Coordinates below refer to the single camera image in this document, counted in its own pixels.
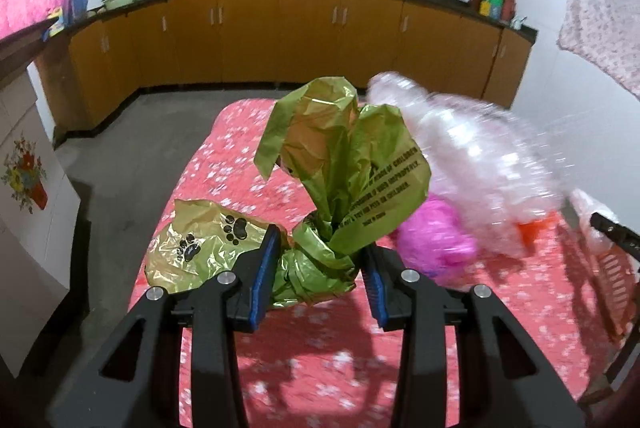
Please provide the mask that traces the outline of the white bag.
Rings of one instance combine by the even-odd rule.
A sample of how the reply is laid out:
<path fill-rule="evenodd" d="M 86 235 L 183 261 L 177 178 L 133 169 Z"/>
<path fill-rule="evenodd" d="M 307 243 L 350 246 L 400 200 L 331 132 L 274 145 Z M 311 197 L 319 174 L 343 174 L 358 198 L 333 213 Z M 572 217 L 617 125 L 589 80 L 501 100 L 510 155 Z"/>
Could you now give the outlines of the white bag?
<path fill-rule="evenodd" d="M 620 224 L 614 211 L 582 189 L 570 193 L 570 205 L 578 219 L 578 233 L 582 247 L 590 255 L 600 256 L 614 247 L 608 237 Z"/>

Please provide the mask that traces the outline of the small orange bag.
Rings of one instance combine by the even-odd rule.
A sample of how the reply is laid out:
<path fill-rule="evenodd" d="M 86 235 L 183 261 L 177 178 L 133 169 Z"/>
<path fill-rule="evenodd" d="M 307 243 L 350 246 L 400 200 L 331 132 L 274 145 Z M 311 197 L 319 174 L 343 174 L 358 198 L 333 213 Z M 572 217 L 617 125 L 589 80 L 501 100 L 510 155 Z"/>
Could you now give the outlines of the small orange bag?
<path fill-rule="evenodd" d="M 556 212 L 552 211 L 546 214 L 544 217 L 525 223 L 518 223 L 518 232 L 521 234 L 521 239 L 526 247 L 531 247 L 535 244 L 538 237 L 541 236 L 544 231 L 549 230 L 555 226 Z"/>

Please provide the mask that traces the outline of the large clear bubble wrap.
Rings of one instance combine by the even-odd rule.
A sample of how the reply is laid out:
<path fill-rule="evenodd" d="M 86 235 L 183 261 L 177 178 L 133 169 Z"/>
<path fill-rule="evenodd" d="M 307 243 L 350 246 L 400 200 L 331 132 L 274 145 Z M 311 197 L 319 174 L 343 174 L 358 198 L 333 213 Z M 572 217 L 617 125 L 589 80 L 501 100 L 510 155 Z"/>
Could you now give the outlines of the large clear bubble wrap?
<path fill-rule="evenodd" d="M 485 251 L 511 258 L 533 252 L 523 228 L 564 201 L 558 160 L 544 133 L 498 104 L 428 92 L 396 72 L 373 76 L 367 99 L 401 110 L 430 163 L 431 193 L 456 207 Z"/>

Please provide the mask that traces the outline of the purple plastic bag ball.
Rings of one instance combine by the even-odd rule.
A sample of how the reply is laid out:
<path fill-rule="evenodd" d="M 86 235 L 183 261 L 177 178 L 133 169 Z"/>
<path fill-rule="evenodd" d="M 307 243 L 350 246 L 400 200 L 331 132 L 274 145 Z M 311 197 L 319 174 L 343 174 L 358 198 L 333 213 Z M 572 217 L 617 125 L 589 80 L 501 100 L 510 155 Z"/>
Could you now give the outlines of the purple plastic bag ball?
<path fill-rule="evenodd" d="M 477 239 L 462 226 L 458 211 L 429 196 L 392 234 L 405 266 L 437 280 L 461 273 L 480 255 Z"/>

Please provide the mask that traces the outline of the olive green paw-print bag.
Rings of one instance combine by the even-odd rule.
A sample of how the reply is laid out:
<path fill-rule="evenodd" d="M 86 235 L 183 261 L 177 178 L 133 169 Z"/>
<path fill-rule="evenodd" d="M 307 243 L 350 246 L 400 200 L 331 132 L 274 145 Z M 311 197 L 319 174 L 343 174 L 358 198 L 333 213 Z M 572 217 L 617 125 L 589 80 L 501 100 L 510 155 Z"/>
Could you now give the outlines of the olive green paw-print bag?
<path fill-rule="evenodd" d="M 315 304 L 350 292 L 356 252 L 396 230 L 427 198 L 431 168 L 397 107 L 359 104 L 344 77 L 320 77 L 272 108 L 254 165 L 280 169 L 312 210 L 282 237 L 271 304 Z M 259 246 L 267 222 L 206 200 L 178 200 L 151 242 L 145 276 L 171 293 L 197 289 Z"/>

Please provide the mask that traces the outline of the red plastic basket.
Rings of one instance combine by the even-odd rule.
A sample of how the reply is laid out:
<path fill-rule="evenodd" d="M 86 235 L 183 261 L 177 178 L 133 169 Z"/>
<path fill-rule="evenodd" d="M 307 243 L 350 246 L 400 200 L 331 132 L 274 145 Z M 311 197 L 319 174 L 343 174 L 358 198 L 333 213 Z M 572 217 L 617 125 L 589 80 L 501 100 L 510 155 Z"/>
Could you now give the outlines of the red plastic basket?
<path fill-rule="evenodd" d="M 621 342 L 637 314 L 636 280 L 629 257 L 615 245 L 602 253 L 588 252 L 586 257 L 608 338 Z"/>

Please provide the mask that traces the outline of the red floral tablecloth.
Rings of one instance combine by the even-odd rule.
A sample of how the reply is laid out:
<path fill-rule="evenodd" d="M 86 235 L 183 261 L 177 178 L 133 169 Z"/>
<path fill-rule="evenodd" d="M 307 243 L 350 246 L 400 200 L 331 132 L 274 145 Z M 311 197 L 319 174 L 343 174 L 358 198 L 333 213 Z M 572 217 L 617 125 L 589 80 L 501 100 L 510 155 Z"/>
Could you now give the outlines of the red floral tablecloth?
<path fill-rule="evenodd" d="M 174 200 L 209 199 L 292 228 L 311 211 L 297 181 L 275 170 L 262 180 L 253 159 L 273 103 L 225 106 L 198 141 Z M 491 287 L 544 352 L 574 396 L 613 356 L 585 258 L 560 214 L 532 255 L 485 255 L 451 286 Z M 366 292 L 313 306 L 272 310 L 254 334 L 235 338 L 248 421 L 254 427 L 385 427 L 395 396 L 401 335 L 372 318 Z"/>

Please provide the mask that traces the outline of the flower-painted white cabinet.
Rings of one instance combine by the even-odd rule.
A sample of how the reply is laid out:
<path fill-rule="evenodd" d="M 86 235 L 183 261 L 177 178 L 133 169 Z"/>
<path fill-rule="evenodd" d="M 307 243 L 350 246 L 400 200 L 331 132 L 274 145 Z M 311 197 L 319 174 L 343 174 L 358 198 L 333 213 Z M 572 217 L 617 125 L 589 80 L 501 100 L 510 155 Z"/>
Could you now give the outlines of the flower-painted white cabinet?
<path fill-rule="evenodd" d="M 23 71 L 1 88 L 1 360 L 14 377 L 70 290 L 79 204 Z"/>

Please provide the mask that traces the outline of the pink floral hanging cloth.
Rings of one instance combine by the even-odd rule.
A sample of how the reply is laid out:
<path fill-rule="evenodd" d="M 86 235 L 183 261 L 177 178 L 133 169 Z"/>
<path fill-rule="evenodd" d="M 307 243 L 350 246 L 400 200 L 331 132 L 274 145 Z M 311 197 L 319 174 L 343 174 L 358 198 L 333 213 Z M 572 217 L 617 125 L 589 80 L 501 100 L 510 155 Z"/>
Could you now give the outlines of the pink floral hanging cloth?
<path fill-rule="evenodd" d="M 639 95 L 639 0 L 567 0 L 558 45 Z"/>

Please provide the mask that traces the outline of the white cup on counter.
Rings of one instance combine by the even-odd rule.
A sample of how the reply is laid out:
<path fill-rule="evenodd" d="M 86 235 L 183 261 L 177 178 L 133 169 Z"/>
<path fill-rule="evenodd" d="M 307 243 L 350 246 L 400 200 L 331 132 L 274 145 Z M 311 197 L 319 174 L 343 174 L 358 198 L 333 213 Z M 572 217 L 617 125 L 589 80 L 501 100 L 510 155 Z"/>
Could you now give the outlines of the white cup on counter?
<path fill-rule="evenodd" d="M 523 23 L 526 21 L 527 17 L 514 17 L 511 20 L 510 27 L 514 30 L 521 29 Z"/>

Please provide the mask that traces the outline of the lower wooden cabinets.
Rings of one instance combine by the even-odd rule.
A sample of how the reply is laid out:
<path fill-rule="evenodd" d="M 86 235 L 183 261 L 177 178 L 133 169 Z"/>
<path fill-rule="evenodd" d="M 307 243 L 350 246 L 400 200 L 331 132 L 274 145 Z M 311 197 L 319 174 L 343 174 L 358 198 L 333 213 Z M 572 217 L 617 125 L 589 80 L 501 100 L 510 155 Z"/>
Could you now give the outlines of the lower wooden cabinets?
<path fill-rule="evenodd" d="M 361 88 L 386 71 L 510 107 L 536 37 L 431 0 L 153 0 L 58 34 L 35 65 L 70 136 L 154 89 L 321 76 Z"/>

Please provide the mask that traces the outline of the yellow box on sill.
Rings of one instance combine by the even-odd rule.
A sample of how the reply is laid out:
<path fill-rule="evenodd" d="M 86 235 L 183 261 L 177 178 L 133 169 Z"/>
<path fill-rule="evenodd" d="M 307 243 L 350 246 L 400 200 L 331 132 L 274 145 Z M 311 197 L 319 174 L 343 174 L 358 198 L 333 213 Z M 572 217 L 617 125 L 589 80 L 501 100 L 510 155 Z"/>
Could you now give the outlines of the yellow box on sill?
<path fill-rule="evenodd" d="M 52 23 L 43 34 L 44 40 L 50 40 L 51 37 L 58 35 L 58 33 L 61 33 L 65 29 L 64 10 L 62 7 L 53 8 L 48 13 L 47 18 L 51 20 Z"/>

